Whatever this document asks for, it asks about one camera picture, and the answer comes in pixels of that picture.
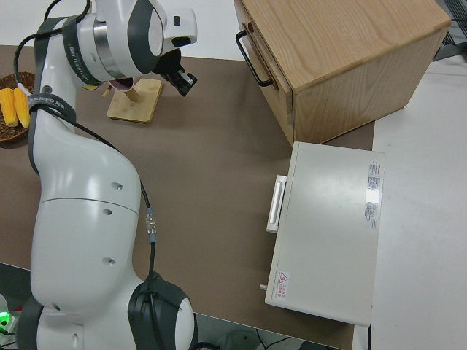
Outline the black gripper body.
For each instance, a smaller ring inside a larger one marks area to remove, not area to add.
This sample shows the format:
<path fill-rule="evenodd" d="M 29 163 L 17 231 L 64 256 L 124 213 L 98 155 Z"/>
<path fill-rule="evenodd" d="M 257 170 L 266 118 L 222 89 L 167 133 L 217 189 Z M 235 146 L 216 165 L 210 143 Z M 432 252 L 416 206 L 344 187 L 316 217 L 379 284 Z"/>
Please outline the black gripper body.
<path fill-rule="evenodd" d="M 181 50 L 179 48 L 169 51 L 159 58 L 159 74 L 169 74 L 182 71 Z"/>

